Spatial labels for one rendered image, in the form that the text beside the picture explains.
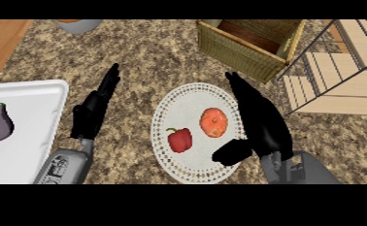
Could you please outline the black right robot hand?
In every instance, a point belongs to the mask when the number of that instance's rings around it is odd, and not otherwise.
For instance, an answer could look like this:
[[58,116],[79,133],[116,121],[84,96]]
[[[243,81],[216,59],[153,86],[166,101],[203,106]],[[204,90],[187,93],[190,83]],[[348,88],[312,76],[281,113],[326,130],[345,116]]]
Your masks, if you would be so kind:
[[243,140],[232,139],[212,154],[212,161],[232,166],[253,153],[258,157],[274,152],[281,160],[293,156],[293,138],[286,120],[272,104],[237,73],[225,73],[238,101],[238,111],[246,131]]

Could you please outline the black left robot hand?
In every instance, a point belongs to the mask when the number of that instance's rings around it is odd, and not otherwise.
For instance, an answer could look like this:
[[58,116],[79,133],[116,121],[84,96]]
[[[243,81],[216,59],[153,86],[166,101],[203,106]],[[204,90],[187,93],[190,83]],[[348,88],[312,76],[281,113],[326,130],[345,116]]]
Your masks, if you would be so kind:
[[104,76],[98,89],[89,93],[84,102],[73,108],[70,136],[74,139],[93,140],[96,138],[118,81],[118,64],[116,63]]

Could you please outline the orange squash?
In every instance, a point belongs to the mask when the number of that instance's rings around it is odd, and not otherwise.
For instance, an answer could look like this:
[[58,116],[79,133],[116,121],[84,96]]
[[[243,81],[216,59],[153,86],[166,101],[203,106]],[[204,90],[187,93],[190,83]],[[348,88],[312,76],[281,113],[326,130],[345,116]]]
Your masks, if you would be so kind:
[[200,119],[200,126],[210,138],[219,138],[227,132],[228,118],[219,108],[207,108]]

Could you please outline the white round placemat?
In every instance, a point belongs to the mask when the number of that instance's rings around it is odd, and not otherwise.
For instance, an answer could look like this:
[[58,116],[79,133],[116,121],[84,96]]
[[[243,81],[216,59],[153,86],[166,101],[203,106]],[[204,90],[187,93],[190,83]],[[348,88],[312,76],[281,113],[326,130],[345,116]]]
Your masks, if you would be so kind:
[[151,142],[160,166],[179,182],[224,181],[240,164],[224,166],[212,154],[246,137],[237,101],[218,86],[192,82],[166,94],[153,117]]

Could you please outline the white rectangular tray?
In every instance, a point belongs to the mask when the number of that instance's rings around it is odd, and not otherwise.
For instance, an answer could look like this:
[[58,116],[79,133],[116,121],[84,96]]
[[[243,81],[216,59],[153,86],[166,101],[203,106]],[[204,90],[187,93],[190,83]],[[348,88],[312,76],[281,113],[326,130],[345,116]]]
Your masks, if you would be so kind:
[[0,83],[0,102],[15,123],[0,141],[0,184],[33,183],[56,136],[70,93],[64,80]]

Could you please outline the red bell pepper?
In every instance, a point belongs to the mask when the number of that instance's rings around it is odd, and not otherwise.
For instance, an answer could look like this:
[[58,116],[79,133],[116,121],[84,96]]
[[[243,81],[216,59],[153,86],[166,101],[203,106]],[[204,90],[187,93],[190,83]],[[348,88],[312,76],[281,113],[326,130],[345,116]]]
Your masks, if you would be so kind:
[[192,135],[188,128],[167,128],[170,134],[167,136],[169,146],[173,152],[182,153],[192,147]]

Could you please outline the purple eggplant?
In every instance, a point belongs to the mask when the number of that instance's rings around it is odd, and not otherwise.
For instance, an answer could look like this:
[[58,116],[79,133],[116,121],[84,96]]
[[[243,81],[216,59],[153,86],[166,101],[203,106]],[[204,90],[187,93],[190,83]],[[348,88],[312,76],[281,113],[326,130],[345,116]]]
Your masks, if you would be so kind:
[[0,103],[0,141],[10,137],[15,131],[15,123],[9,117],[6,104]]

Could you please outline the wicker basket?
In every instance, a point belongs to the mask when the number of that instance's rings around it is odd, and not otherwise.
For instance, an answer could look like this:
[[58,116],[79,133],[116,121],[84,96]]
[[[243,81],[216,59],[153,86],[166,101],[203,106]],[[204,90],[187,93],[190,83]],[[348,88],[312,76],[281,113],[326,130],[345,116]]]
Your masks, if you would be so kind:
[[268,83],[293,61],[305,23],[305,19],[200,19],[200,51]]

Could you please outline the grey pot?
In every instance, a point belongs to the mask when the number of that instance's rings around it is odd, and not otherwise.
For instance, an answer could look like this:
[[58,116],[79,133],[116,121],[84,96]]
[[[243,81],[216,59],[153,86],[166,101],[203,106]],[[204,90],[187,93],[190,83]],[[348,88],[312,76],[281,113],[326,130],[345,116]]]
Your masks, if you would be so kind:
[[102,23],[101,19],[58,20],[58,24],[71,34],[83,34],[93,30]]

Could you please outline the brown wooden board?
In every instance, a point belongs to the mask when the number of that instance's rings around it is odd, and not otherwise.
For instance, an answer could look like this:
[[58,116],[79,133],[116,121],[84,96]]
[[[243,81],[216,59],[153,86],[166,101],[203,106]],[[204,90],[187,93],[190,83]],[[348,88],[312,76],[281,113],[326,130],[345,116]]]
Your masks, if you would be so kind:
[[0,70],[5,68],[31,24],[31,19],[0,19]]

